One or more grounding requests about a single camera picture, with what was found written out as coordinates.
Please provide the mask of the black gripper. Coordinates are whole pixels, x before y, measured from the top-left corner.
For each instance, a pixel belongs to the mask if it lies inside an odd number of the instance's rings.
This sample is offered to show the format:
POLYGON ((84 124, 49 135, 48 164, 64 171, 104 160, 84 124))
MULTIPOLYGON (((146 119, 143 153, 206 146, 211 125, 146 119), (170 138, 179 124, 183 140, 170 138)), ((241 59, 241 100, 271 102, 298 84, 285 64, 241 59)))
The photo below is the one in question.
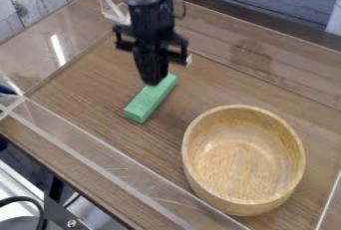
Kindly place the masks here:
POLYGON ((128 1, 130 25, 116 25, 116 47, 134 50, 135 64, 140 78, 151 86, 160 83, 168 74, 170 61, 187 65, 187 40, 174 31, 172 0, 159 0, 147 4, 128 1))

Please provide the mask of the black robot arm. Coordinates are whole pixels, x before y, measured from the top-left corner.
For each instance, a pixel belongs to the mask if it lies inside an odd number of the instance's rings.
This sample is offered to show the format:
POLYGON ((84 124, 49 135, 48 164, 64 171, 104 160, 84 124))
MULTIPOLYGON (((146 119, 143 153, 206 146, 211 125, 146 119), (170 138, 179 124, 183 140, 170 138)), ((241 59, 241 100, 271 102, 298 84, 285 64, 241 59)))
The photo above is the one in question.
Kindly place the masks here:
POLYGON ((126 0, 130 25, 116 25, 116 48, 134 54, 143 82, 156 86, 170 62, 187 64, 188 40, 174 31, 172 0, 126 0))

